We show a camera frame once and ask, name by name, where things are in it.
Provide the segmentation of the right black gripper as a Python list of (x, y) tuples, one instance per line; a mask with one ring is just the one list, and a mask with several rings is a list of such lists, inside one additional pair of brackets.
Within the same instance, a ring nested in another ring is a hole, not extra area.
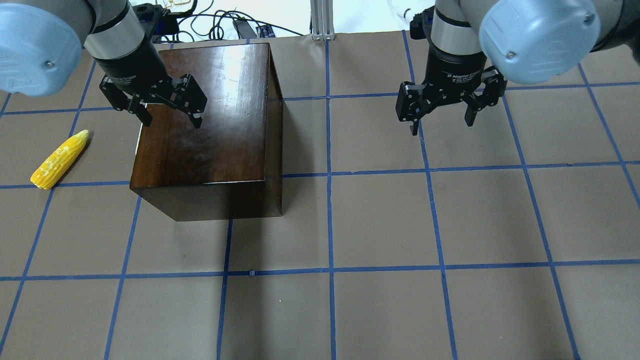
[(498, 104), (508, 83), (496, 66), (486, 67), (486, 61), (482, 52), (457, 55), (431, 46), (423, 82), (402, 82), (399, 86), (395, 104), (398, 121), (409, 122), (411, 134), (417, 136), (423, 116), (438, 107), (466, 103), (464, 121), (473, 126), (478, 112)]

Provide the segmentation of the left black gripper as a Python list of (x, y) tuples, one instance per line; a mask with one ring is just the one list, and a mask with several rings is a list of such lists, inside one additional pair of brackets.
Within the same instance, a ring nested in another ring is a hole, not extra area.
[(96, 61), (105, 73), (99, 89), (114, 110), (133, 114), (149, 127), (153, 117), (142, 101), (163, 104), (186, 114), (195, 129), (201, 128), (206, 94), (192, 74), (172, 79), (149, 38), (130, 54)]

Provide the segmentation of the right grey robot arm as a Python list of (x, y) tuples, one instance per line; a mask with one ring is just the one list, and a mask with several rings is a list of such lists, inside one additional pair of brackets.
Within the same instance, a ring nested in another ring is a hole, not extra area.
[(639, 60), (637, 0), (437, 0), (409, 35), (429, 44), (423, 82), (398, 89), (398, 121), (465, 103), (464, 121), (498, 104), (508, 82), (542, 84), (597, 51), (622, 45)]

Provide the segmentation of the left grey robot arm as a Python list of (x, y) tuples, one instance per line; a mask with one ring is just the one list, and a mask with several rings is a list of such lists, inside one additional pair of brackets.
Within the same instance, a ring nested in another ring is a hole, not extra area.
[(128, 0), (3, 0), (0, 4), (0, 87), (47, 97), (61, 91), (86, 50), (102, 68), (100, 90), (116, 111), (153, 117), (147, 104), (183, 112), (195, 128), (208, 98), (194, 76), (169, 75), (153, 39), (178, 32), (178, 18), (161, 5)]

